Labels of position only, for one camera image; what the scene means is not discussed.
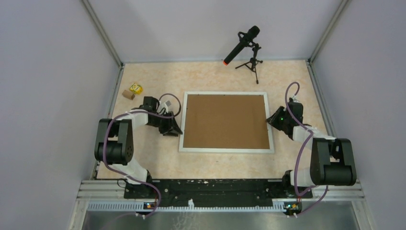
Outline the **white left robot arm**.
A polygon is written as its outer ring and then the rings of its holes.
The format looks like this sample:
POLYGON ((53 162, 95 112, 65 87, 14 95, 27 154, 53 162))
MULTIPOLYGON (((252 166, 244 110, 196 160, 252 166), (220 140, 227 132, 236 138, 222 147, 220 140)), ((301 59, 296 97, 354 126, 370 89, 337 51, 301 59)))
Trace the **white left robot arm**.
POLYGON ((143 102, 114 118, 103 118, 98 122, 94 157, 105 167, 123 176, 129 184, 136 185, 135 192, 142 198, 153 194, 154 186, 147 169, 135 159, 133 131, 139 127, 151 126, 163 136, 177 137, 183 134, 176 122, 181 113, 170 108, 170 101, 145 96, 143 102))

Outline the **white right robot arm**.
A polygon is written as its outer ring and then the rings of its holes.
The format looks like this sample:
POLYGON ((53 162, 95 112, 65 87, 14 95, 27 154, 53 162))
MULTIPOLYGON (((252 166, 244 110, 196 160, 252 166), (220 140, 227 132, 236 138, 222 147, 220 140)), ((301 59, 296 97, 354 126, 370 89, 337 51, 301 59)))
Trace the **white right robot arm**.
POLYGON ((346 138, 325 135, 315 127, 303 124, 304 107, 299 102, 288 102, 280 106, 266 122, 291 140, 301 142, 299 153, 311 150, 310 165, 304 169, 289 170, 284 175, 281 192, 294 197, 300 187, 317 185, 352 186, 357 175, 352 143, 346 138))

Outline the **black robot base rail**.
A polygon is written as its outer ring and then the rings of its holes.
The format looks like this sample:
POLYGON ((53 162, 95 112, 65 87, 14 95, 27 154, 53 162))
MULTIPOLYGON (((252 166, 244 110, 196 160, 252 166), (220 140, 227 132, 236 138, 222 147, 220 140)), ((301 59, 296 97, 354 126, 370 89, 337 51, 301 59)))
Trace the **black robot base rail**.
POLYGON ((274 199, 296 199, 285 179, 159 179, 152 185, 130 184, 125 199, 146 199, 159 207, 271 207, 274 199))

